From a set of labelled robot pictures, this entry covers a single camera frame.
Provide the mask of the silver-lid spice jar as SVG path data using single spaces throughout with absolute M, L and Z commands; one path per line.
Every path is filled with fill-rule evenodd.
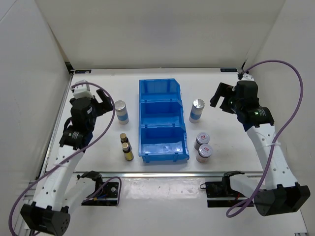
M 115 102 L 115 111 L 120 124 L 125 125 L 129 122 L 126 103 L 124 101 L 118 100 Z
M 195 99 L 192 102 L 192 107 L 189 115 L 189 121 L 191 123 L 198 123 L 200 121 L 205 102 L 202 99 Z

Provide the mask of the small amber bottle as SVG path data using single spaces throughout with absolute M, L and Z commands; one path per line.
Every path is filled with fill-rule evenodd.
M 128 143 L 122 143 L 122 149 L 123 149 L 124 157 L 127 161 L 131 161 L 134 159 L 133 153 L 131 151 L 131 147 Z
M 121 143 L 122 143 L 122 144 L 123 144 L 123 143 L 128 143 L 130 149 L 132 149 L 132 146 L 131 146 L 131 144 L 130 144 L 130 141 L 129 141 L 129 139 L 128 139 L 126 133 L 121 133 L 121 134 L 120 134 L 120 140 L 121 140 Z

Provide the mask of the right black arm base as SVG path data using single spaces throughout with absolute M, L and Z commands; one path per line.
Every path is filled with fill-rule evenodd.
M 208 181 L 200 185 L 206 191 L 207 207 L 232 207 L 249 198 L 257 181 L 241 171 L 226 172 L 220 181 Z

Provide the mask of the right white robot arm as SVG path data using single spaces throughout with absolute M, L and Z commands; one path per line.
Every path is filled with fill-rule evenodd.
M 259 183 L 237 171 L 225 174 L 222 193 L 231 197 L 239 192 L 246 197 L 227 210 L 228 218 L 240 214 L 250 204 L 262 216 L 297 212 L 311 195 L 309 187 L 300 185 L 291 172 L 277 142 L 280 131 L 275 130 L 270 110 L 260 106 L 257 95 L 256 82 L 240 80 L 235 86 L 220 83 L 210 99 L 210 105 L 215 107 L 222 97 L 220 108 L 237 116 L 263 168 Z

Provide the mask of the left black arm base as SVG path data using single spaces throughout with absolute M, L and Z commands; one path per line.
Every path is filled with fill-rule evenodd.
M 95 183 L 94 192 L 90 194 L 82 203 L 82 206 L 111 206 L 117 207 L 120 203 L 122 179 L 120 177 L 110 177 L 103 181 L 99 172 L 84 172 L 77 175 L 77 180 L 89 178 Z

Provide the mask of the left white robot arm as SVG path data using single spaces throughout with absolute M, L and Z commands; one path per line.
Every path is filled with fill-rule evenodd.
M 96 92 L 101 102 L 88 89 L 73 89 L 71 117 L 63 128 L 55 165 L 42 176 L 44 184 L 39 195 L 20 210 L 33 231 L 62 236 L 69 226 L 70 204 L 66 203 L 64 195 L 72 173 L 86 149 L 95 143 L 92 138 L 97 117 L 115 110 L 107 91 L 98 89 Z

